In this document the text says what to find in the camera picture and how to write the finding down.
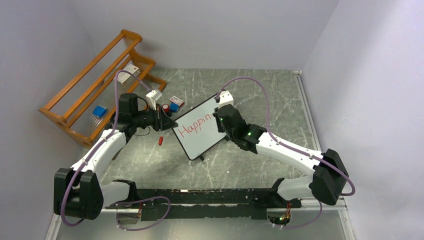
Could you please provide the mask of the black framed whiteboard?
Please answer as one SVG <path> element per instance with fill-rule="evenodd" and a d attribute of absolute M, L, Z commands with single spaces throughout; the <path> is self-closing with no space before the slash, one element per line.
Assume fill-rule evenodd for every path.
<path fill-rule="evenodd" d="M 172 132 L 189 160 L 202 158 L 207 150 L 227 137 L 218 131 L 213 116 L 218 106 L 215 97 L 211 96 L 176 118 L 177 127 L 172 128 Z"/>

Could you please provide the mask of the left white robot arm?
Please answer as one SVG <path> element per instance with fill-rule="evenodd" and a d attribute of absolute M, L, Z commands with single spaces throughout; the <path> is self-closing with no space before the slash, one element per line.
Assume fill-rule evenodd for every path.
<path fill-rule="evenodd" d="M 104 207 L 121 203 L 134 207 L 139 200 L 137 187 L 131 180 L 114 180 L 100 184 L 100 177 L 113 157 L 136 134 L 137 129 L 164 131 L 178 124 L 164 111 L 162 105 L 139 110 L 141 99 L 135 93 L 123 93 L 101 137 L 93 147 L 70 168 L 60 168 L 54 175 L 53 211 L 56 215 L 94 220 Z"/>

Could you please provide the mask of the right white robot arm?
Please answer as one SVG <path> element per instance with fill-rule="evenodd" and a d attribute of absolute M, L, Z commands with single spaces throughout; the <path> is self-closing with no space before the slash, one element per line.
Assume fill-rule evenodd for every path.
<path fill-rule="evenodd" d="M 337 203 L 349 176 L 337 151 L 321 152 L 278 138 L 264 127 L 246 123 L 231 104 L 215 108 L 213 116 L 218 131 L 241 150 L 272 157 L 304 173 L 304 177 L 277 183 L 269 197 L 275 207 L 301 198 L 315 198 L 329 206 Z"/>

